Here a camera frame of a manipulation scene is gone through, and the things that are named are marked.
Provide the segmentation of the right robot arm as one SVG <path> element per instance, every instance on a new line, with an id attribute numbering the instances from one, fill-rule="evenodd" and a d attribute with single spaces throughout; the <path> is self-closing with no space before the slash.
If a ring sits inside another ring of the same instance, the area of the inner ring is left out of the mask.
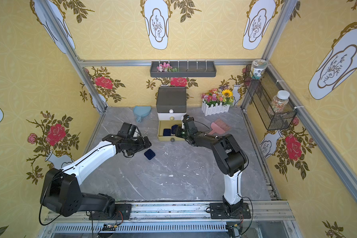
<path id="1" fill-rule="evenodd" d="M 248 166 L 248 157 L 235 138 L 231 134 L 216 136 L 201 132 L 197 129 L 194 118 L 189 115 L 183 116 L 182 126 L 176 130 L 175 136 L 183 138 L 191 146 L 204 147 L 213 152 L 216 164 L 224 174 L 225 210 L 232 213 L 242 208 L 242 173 Z"/>

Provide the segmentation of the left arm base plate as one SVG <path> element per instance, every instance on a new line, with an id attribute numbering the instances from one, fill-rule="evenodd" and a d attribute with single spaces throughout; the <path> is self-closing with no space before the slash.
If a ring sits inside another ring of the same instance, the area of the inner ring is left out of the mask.
<path id="1" fill-rule="evenodd" d="M 118 220 L 125 221 L 130 219 L 132 205 L 130 203 L 113 204 L 104 212 L 94 211 L 89 213 L 89 220 Z"/>

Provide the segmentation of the three-drawer storage cabinet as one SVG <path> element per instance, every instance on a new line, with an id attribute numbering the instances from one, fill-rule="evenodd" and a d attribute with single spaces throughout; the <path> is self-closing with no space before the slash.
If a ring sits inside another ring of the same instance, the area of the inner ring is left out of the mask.
<path id="1" fill-rule="evenodd" d="M 186 88 L 165 87 L 158 90 L 156 110 L 159 119 L 158 139 L 160 141 L 183 141 L 175 134 L 163 136 L 163 129 L 171 129 L 173 125 L 182 126 L 183 116 L 186 114 Z"/>

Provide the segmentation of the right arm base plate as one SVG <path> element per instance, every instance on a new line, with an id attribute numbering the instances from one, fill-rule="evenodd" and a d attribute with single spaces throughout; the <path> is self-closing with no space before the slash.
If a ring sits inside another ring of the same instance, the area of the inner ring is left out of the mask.
<path id="1" fill-rule="evenodd" d="M 211 219 L 251 219 L 252 214 L 247 203 L 228 206 L 223 203 L 210 203 L 205 212 L 210 214 Z"/>

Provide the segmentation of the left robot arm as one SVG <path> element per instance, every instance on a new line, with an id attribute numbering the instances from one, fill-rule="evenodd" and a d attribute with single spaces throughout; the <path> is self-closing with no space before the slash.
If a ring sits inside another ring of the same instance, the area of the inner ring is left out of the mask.
<path id="1" fill-rule="evenodd" d="M 123 123 L 117 134 L 103 137 L 97 146 L 80 159 L 46 173 L 40 197 L 41 207 L 64 217 L 76 212 L 95 212 L 106 219 L 114 219 L 121 214 L 114 198 L 102 193 L 82 192 L 80 186 L 93 171 L 116 154 L 133 157 L 151 145 L 149 138 L 142 136 L 137 126 Z"/>

